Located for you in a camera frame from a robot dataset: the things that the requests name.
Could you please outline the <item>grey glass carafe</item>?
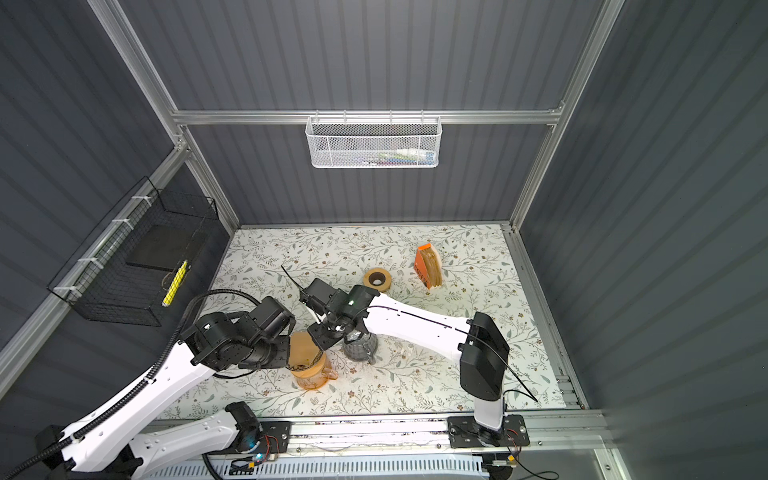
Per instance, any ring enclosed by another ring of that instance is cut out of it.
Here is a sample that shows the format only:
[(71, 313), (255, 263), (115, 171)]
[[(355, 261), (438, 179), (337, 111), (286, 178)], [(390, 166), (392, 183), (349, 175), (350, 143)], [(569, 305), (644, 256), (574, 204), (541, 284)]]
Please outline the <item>grey glass carafe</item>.
[(376, 363), (378, 337), (373, 333), (351, 332), (344, 338), (342, 351), (344, 355), (355, 362)]

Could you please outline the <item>orange glass carafe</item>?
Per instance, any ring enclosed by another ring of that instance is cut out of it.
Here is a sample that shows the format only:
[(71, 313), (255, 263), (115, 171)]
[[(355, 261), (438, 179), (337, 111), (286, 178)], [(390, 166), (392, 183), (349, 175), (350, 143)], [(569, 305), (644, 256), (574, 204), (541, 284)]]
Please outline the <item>orange glass carafe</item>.
[(338, 373), (327, 357), (323, 357), (315, 365), (305, 370), (292, 370), (291, 373), (297, 386), (304, 390), (317, 390), (328, 381), (338, 379)]

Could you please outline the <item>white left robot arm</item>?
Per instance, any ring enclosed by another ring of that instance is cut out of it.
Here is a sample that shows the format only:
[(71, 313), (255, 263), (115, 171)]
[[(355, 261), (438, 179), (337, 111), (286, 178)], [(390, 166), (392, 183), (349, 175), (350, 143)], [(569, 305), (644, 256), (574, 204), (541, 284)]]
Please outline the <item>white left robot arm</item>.
[(234, 402), (212, 416), (160, 433), (144, 428), (193, 387), (225, 370), (246, 372), (286, 366), (294, 315), (267, 296), (249, 311), (194, 314), (186, 307), (160, 358), (102, 406), (66, 427), (50, 426), (36, 438), (36, 462), (51, 479), (139, 479), (212, 452), (264, 456), (274, 449), (251, 408)]

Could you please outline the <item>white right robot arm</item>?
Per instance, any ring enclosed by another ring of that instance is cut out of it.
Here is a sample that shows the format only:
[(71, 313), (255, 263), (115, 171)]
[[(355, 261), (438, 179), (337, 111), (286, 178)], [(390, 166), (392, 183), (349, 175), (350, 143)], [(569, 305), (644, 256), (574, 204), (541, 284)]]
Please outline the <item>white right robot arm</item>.
[(503, 430), (509, 345), (489, 315), (446, 316), (368, 286), (356, 285), (346, 292), (320, 279), (300, 288), (299, 300), (316, 316), (308, 333), (322, 350), (377, 335), (410, 342), (450, 360), (458, 367), (461, 388), (473, 398), (475, 425), (488, 433)]

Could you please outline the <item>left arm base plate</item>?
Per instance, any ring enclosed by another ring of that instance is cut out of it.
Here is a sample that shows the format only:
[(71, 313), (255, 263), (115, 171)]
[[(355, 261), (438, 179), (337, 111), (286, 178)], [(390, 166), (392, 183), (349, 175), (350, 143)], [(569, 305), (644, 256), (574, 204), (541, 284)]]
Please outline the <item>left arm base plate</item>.
[(239, 434), (235, 449), (244, 454), (282, 454), (287, 451), (292, 423), (288, 421), (261, 422), (258, 428), (250, 428)]

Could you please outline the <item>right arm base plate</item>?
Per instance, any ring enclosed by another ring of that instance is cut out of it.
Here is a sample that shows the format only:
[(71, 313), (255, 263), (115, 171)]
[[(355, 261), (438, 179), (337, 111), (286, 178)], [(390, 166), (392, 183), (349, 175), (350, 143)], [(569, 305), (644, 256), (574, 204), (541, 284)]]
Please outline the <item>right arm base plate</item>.
[(462, 448), (518, 448), (530, 445), (528, 429), (521, 415), (507, 414), (498, 430), (479, 425), (472, 416), (447, 418), (450, 446)]

